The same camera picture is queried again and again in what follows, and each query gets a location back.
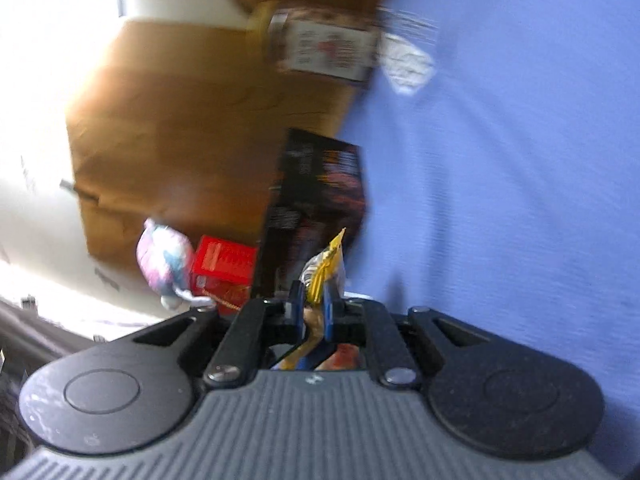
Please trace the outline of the yellow snack packet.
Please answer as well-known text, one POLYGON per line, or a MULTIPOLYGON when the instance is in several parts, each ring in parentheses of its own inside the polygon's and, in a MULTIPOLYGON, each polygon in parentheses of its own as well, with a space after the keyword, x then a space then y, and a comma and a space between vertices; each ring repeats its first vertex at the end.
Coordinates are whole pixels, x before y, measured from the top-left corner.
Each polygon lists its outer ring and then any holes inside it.
POLYGON ((273 365, 274 370, 356 370, 359 366, 360 351, 353 344, 334 344, 326 339, 329 315, 323 300, 326 285, 334 285, 338 296, 344 295, 346 272, 343 256, 343 238, 346 230, 341 229, 326 248, 309 259, 299 281, 304 285, 302 343, 285 353, 273 365))

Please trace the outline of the red gift box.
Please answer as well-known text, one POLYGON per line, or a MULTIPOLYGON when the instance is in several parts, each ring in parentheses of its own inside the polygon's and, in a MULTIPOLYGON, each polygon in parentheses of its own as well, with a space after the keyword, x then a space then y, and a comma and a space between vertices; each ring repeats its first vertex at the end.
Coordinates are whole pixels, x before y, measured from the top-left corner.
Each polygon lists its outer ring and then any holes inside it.
POLYGON ((190 271, 191 289, 213 299, 223 315, 234 315, 250 299, 257 248, 202 236, 190 271))

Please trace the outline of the pastel plush toy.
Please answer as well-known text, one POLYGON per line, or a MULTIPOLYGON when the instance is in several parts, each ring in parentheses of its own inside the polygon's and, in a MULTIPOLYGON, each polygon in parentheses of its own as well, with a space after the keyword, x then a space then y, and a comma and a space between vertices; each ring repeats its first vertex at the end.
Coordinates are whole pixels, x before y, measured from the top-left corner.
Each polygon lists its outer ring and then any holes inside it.
POLYGON ((184 306, 208 308, 215 304, 209 296, 196 296, 191 290, 194 249, 184 234, 147 218, 136 257, 145 281, 160 296, 160 304, 167 311, 175 312, 184 306))

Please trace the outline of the black printed cardboard box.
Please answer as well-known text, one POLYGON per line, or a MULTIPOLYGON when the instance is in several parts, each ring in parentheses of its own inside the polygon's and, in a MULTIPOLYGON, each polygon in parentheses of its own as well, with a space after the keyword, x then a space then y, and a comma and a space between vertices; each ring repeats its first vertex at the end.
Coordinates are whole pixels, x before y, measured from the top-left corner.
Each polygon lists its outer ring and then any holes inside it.
POLYGON ((253 297, 284 297, 309 259, 344 232, 357 237, 366 214, 358 146, 292 128, 278 159, 253 275, 253 297))

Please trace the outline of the blue printed tablecloth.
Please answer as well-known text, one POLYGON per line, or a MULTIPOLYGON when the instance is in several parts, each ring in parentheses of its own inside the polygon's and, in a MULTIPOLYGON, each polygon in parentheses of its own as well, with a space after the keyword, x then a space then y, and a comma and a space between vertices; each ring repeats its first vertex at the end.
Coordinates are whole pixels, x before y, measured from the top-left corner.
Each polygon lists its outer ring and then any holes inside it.
POLYGON ((351 292, 597 379, 592 452, 639 463, 639 0, 384 0, 342 128, 368 211, 351 292))

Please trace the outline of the nut jar with yellow lid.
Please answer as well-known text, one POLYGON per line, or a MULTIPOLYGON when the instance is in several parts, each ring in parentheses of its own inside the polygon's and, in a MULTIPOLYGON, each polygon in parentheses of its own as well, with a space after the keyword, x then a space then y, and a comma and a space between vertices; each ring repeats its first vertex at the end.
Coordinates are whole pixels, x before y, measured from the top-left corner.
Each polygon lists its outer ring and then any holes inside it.
POLYGON ((353 86, 368 82, 381 37, 371 15, 298 2, 259 3, 246 30, 250 53, 278 72, 353 86))

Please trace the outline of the wooden wall panel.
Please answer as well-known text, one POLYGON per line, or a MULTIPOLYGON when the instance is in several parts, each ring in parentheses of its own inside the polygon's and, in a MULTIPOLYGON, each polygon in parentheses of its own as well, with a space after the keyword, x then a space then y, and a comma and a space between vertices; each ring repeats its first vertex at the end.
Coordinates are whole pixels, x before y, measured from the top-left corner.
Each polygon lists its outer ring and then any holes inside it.
POLYGON ((353 95, 278 72, 251 32, 128 22, 66 112, 88 253, 131 268, 149 218, 254 243, 288 129, 335 136, 353 95))

